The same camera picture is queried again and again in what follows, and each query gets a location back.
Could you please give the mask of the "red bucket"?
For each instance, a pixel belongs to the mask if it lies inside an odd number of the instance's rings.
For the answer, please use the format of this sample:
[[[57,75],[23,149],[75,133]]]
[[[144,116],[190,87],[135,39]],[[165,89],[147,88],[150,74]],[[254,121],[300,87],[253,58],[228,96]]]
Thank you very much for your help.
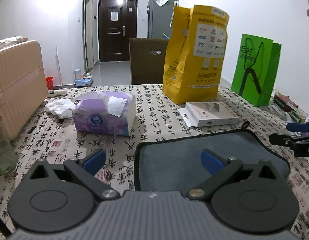
[[[52,76],[46,77],[46,85],[48,90],[54,90],[54,78]]]

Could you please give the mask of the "tan suitcase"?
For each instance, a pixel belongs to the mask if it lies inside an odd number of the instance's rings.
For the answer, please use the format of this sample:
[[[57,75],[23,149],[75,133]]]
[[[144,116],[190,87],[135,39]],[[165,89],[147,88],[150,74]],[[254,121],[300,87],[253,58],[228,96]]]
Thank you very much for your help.
[[[41,47],[30,40],[0,50],[0,116],[14,140],[48,94]]]

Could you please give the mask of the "yellow paper bag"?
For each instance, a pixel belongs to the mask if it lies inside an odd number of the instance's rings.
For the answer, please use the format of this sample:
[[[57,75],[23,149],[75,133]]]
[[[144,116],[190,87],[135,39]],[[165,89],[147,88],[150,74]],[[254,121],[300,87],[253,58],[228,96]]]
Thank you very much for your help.
[[[163,76],[163,93],[175,104],[217,97],[228,22],[216,7],[175,7]]]

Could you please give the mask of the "dark grey towel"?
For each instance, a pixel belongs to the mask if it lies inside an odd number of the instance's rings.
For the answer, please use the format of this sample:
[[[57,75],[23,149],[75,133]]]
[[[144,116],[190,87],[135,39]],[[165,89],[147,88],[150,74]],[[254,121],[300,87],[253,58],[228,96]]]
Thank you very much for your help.
[[[247,129],[142,142],[135,152],[134,184],[137,191],[179,191],[186,194],[226,166],[230,157],[244,164],[268,159],[287,178],[290,165]]]

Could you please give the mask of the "dark brown door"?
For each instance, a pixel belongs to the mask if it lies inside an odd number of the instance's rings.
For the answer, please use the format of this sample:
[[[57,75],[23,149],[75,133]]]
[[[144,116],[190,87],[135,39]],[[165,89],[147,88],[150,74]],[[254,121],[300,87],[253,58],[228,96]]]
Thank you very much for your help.
[[[99,0],[99,61],[129,61],[129,38],[137,37],[138,0]]]

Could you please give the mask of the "white flat box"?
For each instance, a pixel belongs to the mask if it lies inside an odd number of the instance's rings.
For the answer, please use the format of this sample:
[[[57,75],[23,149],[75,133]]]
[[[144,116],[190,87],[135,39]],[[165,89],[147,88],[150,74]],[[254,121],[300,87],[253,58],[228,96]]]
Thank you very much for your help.
[[[178,111],[189,128],[232,125],[240,121],[222,102],[187,102]]]

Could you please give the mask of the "purple tissue pack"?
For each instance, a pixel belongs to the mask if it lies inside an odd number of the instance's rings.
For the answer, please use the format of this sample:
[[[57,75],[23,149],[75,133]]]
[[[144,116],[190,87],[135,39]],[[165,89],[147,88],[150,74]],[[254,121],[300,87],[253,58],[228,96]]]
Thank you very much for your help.
[[[135,117],[136,97],[130,93],[91,91],[74,99],[77,131],[128,137]]]

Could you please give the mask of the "clear glass cup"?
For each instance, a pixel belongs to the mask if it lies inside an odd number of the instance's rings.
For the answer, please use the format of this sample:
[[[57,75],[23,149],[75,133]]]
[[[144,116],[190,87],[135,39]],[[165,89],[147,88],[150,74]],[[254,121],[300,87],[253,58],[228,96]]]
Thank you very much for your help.
[[[17,167],[17,157],[12,149],[10,139],[3,126],[0,116],[0,174],[8,175],[15,171]]]

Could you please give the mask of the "calligraphy print tablecloth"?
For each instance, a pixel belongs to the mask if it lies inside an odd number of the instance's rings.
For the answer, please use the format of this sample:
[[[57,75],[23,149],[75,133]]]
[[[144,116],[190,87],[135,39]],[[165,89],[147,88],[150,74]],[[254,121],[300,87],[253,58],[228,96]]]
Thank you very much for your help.
[[[83,158],[97,148],[107,152],[105,168],[98,174],[104,183],[123,193],[134,189],[133,164],[135,148],[140,142],[163,141],[195,135],[216,133],[238,129],[245,121],[248,127],[271,150],[284,157],[290,165],[288,183],[299,200],[300,212],[292,231],[301,239],[309,239],[309,158],[295,158],[286,147],[271,146],[270,133],[286,133],[286,121],[271,107],[255,107],[240,98],[230,89],[221,86],[216,101],[223,102],[239,118],[240,123],[230,126],[215,126],[189,129],[179,115],[175,105],[162,92],[162,85],[124,85],[95,88],[69,89],[64,98],[97,91],[128,92],[136,96],[137,115],[129,137],[77,133],[72,119],[58,120],[45,111],[45,104],[54,99],[46,99],[22,128],[19,136],[12,142],[18,158],[17,168],[8,176],[0,176],[0,218],[11,231],[14,230],[8,217],[7,202],[15,187],[37,159],[46,159],[51,164],[64,160]]]

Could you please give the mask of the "green paper bag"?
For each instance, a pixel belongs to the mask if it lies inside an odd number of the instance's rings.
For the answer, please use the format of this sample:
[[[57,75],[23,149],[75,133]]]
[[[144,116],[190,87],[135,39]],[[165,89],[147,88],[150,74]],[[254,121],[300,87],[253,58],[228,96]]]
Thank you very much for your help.
[[[252,105],[270,102],[281,54],[281,44],[271,39],[243,34],[231,91]]]

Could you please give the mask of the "grey refrigerator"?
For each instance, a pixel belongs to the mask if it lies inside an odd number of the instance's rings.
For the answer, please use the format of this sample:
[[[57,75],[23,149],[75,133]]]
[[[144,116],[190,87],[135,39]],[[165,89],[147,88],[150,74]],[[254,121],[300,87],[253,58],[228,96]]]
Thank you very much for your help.
[[[148,0],[148,38],[170,38],[178,0]]]

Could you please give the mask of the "crumpled white tissue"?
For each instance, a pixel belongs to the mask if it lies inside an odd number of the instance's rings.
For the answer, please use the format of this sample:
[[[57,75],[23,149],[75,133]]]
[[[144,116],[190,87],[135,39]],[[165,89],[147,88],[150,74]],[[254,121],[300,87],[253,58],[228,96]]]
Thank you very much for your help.
[[[47,103],[46,111],[52,115],[56,115],[59,119],[71,118],[73,116],[73,109],[75,104],[70,99],[58,99]]]

